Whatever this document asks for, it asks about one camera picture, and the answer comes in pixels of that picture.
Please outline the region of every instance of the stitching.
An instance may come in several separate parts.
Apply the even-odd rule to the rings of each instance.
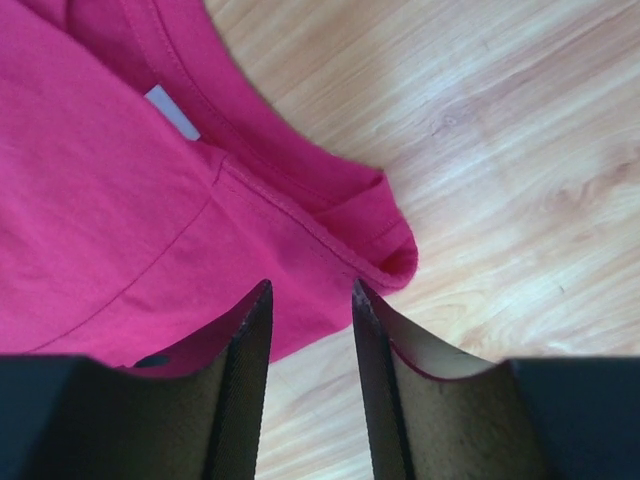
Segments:
[[[376,240],[380,240],[380,237],[383,237],[384,235],[386,235],[387,233],[392,231],[401,221],[402,221],[402,219],[398,219],[398,218],[395,218],[393,220],[389,220],[382,227],[380,227],[378,230],[376,230],[376,233],[373,233],[370,237],[367,237],[366,240],[361,240],[361,241],[355,243],[354,246],[362,247],[364,245],[368,245],[370,243],[373,243]]]
[[[99,315],[100,313],[102,313],[103,311],[105,311],[110,305],[112,305],[118,298],[120,298],[120,296],[122,296],[127,290],[129,290],[138,280],[140,280],[140,278],[142,278],[142,276],[147,273],[156,263],[158,263],[158,261],[169,251],[169,249],[175,245],[175,243],[178,241],[178,239],[180,237],[182,237],[182,235],[184,234],[184,232],[200,217],[200,215],[202,215],[202,212],[204,212],[205,208],[207,208],[207,206],[211,203],[211,198],[209,198],[204,205],[202,206],[202,208],[200,208],[200,210],[198,211],[198,213],[196,213],[196,215],[187,223],[187,225],[178,232],[178,234],[176,235],[176,237],[169,242],[169,244],[158,254],[158,256],[153,259],[153,261],[151,261],[151,263],[149,263],[149,265],[147,265],[131,282],[129,282],[129,284],[127,284],[122,290],[120,290],[118,293],[116,293],[116,295],[109,300],[107,303],[105,303],[102,307],[100,307],[98,310],[96,310],[93,314],[89,315],[89,317],[87,317],[85,320],[82,320],[80,323],[78,323],[77,325],[75,325],[73,328],[70,328],[69,330],[67,330],[66,332],[58,335],[56,338],[53,338],[51,340],[47,340],[46,342],[44,342],[43,344],[32,348],[31,350],[28,350],[25,353],[32,353],[32,352],[36,352],[42,348],[45,348],[49,345],[51,345],[54,342],[57,342],[58,340],[60,340],[61,338],[66,337],[67,335],[73,333],[74,331],[76,331],[78,328],[82,327],[83,325],[85,325],[86,323],[88,323],[89,321],[93,320],[97,315]]]
[[[159,79],[161,77],[160,72],[155,68],[153,62],[151,61],[151,57],[149,56],[148,51],[144,46],[144,42],[142,41],[142,38],[139,35],[138,29],[134,28],[133,23],[131,22],[131,10],[129,8],[128,1],[127,0],[120,0],[120,1],[125,13],[126,21],[129,24],[130,30],[133,32],[133,36],[136,39],[136,43],[138,44],[138,46],[140,47],[140,50],[142,51],[142,55],[144,56],[147,62],[147,66],[151,69],[151,71],[154,73],[156,78]],[[212,141],[213,139],[207,132],[204,132],[201,135],[205,139],[209,140],[210,143],[213,143]],[[214,180],[210,186],[215,185],[215,183],[218,181],[218,178],[220,178],[220,170],[222,168],[222,164],[228,160],[229,155],[230,155],[229,152],[225,152],[224,156],[220,159],[219,165],[217,166],[217,171],[214,173]],[[196,175],[200,176],[200,172],[198,171],[197,167],[192,166],[192,169],[195,170]]]
[[[202,92],[202,90],[200,90],[200,87],[198,86],[198,83],[196,81],[194,81],[194,79],[191,77],[191,75],[189,74],[188,70],[186,69],[186,67],[184,66],[184,64],[182,63],[182,60],[178,57],[177,53],[176,53],[176,49],[175,47],[171,44],[171,41],[168,37],[168,34],[166,33],[166,28],[164,26],[164,23],[162,22],[162,19],[160,18],[160,15],[158,13],[158,9],[157,7],[155,7],[154,5],[151,5],[151,2],[146,2],[146,5],[149,5],[149,10],[152,10],[151,13],[151,17],[153,18],[153,22],[154,25],[156,27],[156,30],[159,33],[159,37],[162,41],[162,43],[164,44],[165,47],[165,51],[166,53],[169,55],[169,57],[171,58],[173,64],[175,67],[177,67],[179,73],[187,80],[187,83],[189,85],[189,89],[192,91],[192,93],[194,93],[199,101],[199,103],[204,106],[209,113],[211,113],[216,120],[219,122],[220,126],[225,128],[227,131],[229,131],[231,134],[233,134],[234,137],[236,137],[238,140],[240,140],[240,142],[247,148],[247,150],[257,159],[259,160],[262,164],[264,164],[267,168],[271,169],[272,171],[274,171],[275,173],[277,173],[278,175],[282,175],[283,177],[287,178],[288,180],[290,180],[292,183],[294,183],[296,186],[298,186],[299,188],[301,188],[302,190],[306,191],[307,193],[313,195],[314,197],[316,197],[319,200],[322,200],[324,202],[327,202],[329,204],[334,205],[335,204],[335,200],[331,200],[327,197],[325,197],[324,195],[320,194],[319,192],[311,189],[310,187],[304,185],[303,183],[301,183],[299,180],[297,180],[294,177],[291,177],[290,175],[288,175],[287,173],[283,172],[280,168],[278,168],[277,166],[273,165],[272,163],[268,162],[262,155],[260,155],[243,137],[242,135],[240,135],[238,133],[238,131],[235,129],[235,127],[233,126],[232,123],[230,123],[226,117],[224,115],[222,115],[222,113],[211,103],[209,102],[208,98],[206,97],[206,95],[204,95],[204,93]],[[140,37],[136,34],[136,39],[138,40],[138,42],[140,43]]]
[[[218,165],[216,166],[216,172],[213,176],[213,181],[211,182],[211,184],[209,185],[209,187],[214,187],[216,183],[218,183],[218,180],[220,180],[220,173],[222,172],[222,166],[224,164],[227,163],[227,161],[229,160],[229,153],[225,153],[222,158],[220,158],[220,161],[218,162]]]
[[[131,9],[129,8],[129,2],[128,0],[120,0],[120,3],[122,5],[122,8],[125,12],[125,17],[127,19],[127,23],[129,24],[129,28],[130,30],[133,32],[133,36],[136,39],[136,43],[138,44],[138,47],[140,47],[140,50],[142,51],[142,55],[144,56],[147,66],[151,69],[151,71],[154,73],[154,75],[156,76],[156,79],[158,81],[160,81],[160,79],[162,78],[162,74],[160,73],[160,71],[155,67],[155,62],[153,62],[151,60],[151,56],[148,53],[148,50],[145,46],[144,41],[142,40],[142,37],[140,36],[140,33],[138,32],[138,29],[135,28],[135,22],[131,21]],[[155,15],[157,15],[157,12],[155,11],[155,9],[153,9],[153,7],[150,8],[151,10],[151,17],[155,18]],[[167,46],[165,43],[165,49],[170,49],[170,46]],[[213,143],[213,138],[211,137],[211,135],[209,135],[208,132],[202,132],[201,136],[207,140],[209,140],[210,143]]]
[[[278,205],[272,198],[270,198],[267,195],[263,194],[263,192],[260,190],[256,190],[255,188],[252,188],[250,186],[248,186],[246,184],[246,182],[239,176],[237,176],[236,172],[231,171],[229,169],[225,169],[225,171],[231,175],[233,178],[235,178],[236,180],[238,180],[239,182],[241,182],[244,186],[248,187],[250,191],[254,192],[255,194],[259,195],[260,197],[262,197],[263,199],[265,199],[269,204],[271,204],[273,207],[277,208],[280,212],[282,212],[284,215],[286,215],[287,217],[289,217],[291,220],[293,220],[296,224],[300,225],[308,234],[310,234],[315,240],[317,240],[318,242],[320,242],[321,245],[323,245],[326,249],[328,249],[331,253],[333,253],[338,259],[340,259],[342,262],[346,263],[347,265],[349,265],[350,267],[352,267],[354,270],[357,271],[357,273],[365,275],[367,277],[369,277],[372,281],[376,282],[377,284],[379,284],[382,287],[387,287],[387,288],[397,288],[399,285],[404,285],[405,282],[403,282],[404,277],[406,277],[407,275],[402,275],[402,276],[392,276],[388,273],[383,272],[382,270],[378,269],[377,267],[375,267],[374,265],[368,263],[366,260],[365,262],[367,262],[368,265],[370,265],[372,267],[373,270],[375,270],[375,272],[365,272],[363,270],[365,270],[364,268],[357,266],[354,264],[354,262],[350,261],[348,258],[345,258],[340,252],[336,251],[336,249],[330,245],[330,243],[326,240],[326,238],[321,238],[321,236],[317,235],[315,232],[313,232],[309,226],[307,226],[304,222],[302,222],[300,219],[296,218],[294,215],[292,215],[289,211],[286,210],[286,208]],[[248,205],[252,206],[253,208],[258,208],[260,209],[266,216],[268,216],[269,218],[273,219],[273,220],[277,220],[276,217],[274,217],[272,214],[270,214],[269,211],[267,211],[263,205],[260,205],[257,202],[251,202],[250,200],[248,200],[247,198],[245,198],[241,193],[239,193],[237,190],[235,190],[233,188],[233,186],[229,185],[228,182],[226,183],[226,187],[229,191],[231,191],[234,195],[238,196],[239,198],[241,198],[245,203],[247,203]],[[349,250],[353,250],[350,247],[345,245],[345,248],[348,248]],[[322,255],[322,253],[320,253],[317,249],[314,250],[318,255],[320,255],[321,258],[326,259],[327,257]],[[348,273],[345,272],[341,272],[343,275],[348,275]]]

